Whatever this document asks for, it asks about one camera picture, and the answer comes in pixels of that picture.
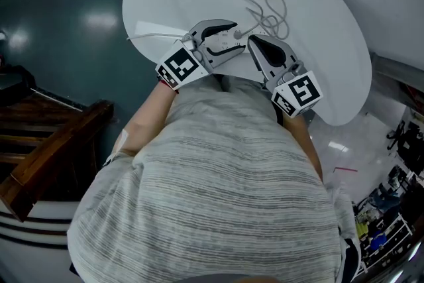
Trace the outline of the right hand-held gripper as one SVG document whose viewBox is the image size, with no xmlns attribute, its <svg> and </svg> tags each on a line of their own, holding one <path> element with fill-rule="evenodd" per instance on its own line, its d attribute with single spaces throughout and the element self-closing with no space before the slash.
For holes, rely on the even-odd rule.
<svg viewBox="0 0 424 283">
<path fill-rule="evenodd" d="M 272 103 L 289 118 L 310 110 L 323 98 L 323 92 L 312 71 L 300 60 L 295 61 L 288 44 L 267 35 L 250 35 L 247 47 L 259 71 L 267 79 L 265 88 Z M 287 67 L 287 59 L 292 63 Z"/>
</svg>

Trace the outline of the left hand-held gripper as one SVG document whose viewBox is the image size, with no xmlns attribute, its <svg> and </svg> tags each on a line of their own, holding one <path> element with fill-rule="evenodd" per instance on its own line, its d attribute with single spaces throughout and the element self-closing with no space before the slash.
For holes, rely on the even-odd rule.
<svg viewBox="0 0 424 283">
<path fill-rule="evenodd" d="M 205 39 L 236 26 L 237 23 L 230 20 L 209 19 L 197 23 L 185 36 L 162 34 L 176 40 L 156 65 L 158 78 L 173 90 L 179 90 L 211 75 L 217 66 L 243 53 L 246 46 L 236 45 L 215 52 L 205 45 Z"/>
</svg>

